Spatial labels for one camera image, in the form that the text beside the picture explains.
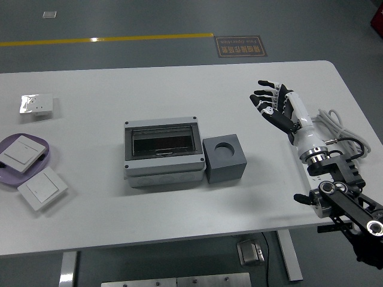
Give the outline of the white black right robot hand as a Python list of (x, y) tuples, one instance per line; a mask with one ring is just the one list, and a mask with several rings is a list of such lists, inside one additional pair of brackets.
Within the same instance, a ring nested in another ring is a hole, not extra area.
[(258, 84), (268, 89), (254, 91), (250, 100), (265, 120), (288, 135), (299, 159), (310, 164), (328, 158), (329, 150), (317, 135), (300, 96), (284, 84), (266, 80)]

